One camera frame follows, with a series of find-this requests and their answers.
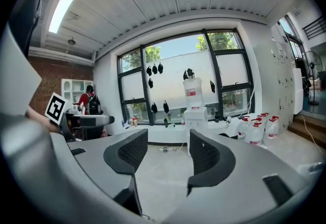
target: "person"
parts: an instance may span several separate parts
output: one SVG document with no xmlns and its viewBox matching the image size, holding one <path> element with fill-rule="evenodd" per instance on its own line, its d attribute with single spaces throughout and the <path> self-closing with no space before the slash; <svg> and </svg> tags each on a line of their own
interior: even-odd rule
<svg viewBox="0 0 326 224">
<path fill-rule="evenodd" d="M 8 19 L 12 34 L 26 57 L 28 56 L 32 33 L 38 24 L 40 13 L 41 0 L 21 0 L 21 2 L 17 2 Z M 27 107 L 25 116 L 41 123 L 49 132 L 60 133 L 57 125 L 49 118 L 33 110 L 30 106 Z M 106 136 L 106 129 L 103 128 L 100 137 Z"/>
<path fill-rule="evenodd" d="M 89 102 L 89 99 L 92 97 L 94 97 L 94 89 L 93 89 L 93 86 L 88 85 L 86 87 L 86 93 L 81 95 L 78 105 L 80 105 L 80 106 L 83 105 L 83 107 L 86 108 L 86 106 Z"/>
</svg>

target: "staircase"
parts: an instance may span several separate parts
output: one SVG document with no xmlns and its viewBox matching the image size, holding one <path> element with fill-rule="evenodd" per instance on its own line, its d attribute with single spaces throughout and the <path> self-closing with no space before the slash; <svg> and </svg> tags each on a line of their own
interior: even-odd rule
<svg viewBox="0 0 326 224">
<path fill-rule="evenodd" d="M 307 129 L 314 137 L 316 144 L 326 149 L 326 122 L 312 117 L 303 117 Z M 288 126 L 288 130 L 313 142 L 310 134 L 306 131 L 304 120 L 300 114 L 294 117 L 293 122 Z"/>
</svg>

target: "floor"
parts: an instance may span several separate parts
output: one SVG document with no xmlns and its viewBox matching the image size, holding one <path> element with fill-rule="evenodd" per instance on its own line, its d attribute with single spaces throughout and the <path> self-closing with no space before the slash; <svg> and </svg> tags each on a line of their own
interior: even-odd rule
<svg viewBox="0 0 326 224">
<path fill-rule="evenodd" d="M 314 91 L 311 90 L 310 100 L 313 100 Z M 326 90 L 315 91 L 315 100 L 319 102 L 319 105 L 310 105 L 308 104 L 308 97 L 304 98 L 303 110 L 312 114 L 320 115 L 318 119 L 323 120 L 322 118 L 326 117 Z"/>
<path fill-rule="evenodd" d="M 187 147 L 169 148 L 163 152 L 161 146 L 149 145 L 135 174 L 143 214 L 155 221 L 164 220 L 186 199 L 187 180 L 193 175 Z M 301 164 L 324 160 L 312 142 L 289 131 L 275 139 L 270 151 L 295 170 Z"/>
</svg>

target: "red brick wall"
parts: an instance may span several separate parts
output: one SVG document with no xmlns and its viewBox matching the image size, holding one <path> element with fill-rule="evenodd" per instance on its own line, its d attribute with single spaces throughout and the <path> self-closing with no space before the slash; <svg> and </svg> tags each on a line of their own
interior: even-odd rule
<svg viewBox="0 0 326 224">
<path fill-rule="evenodd" d="M 52 93 L 61 95 L 61 79 L 93 80 L 93 67 L 90 66 L 36 57 L 28 60 L 42 78 L 30 106 L 42 115 Z"/>
</svg>

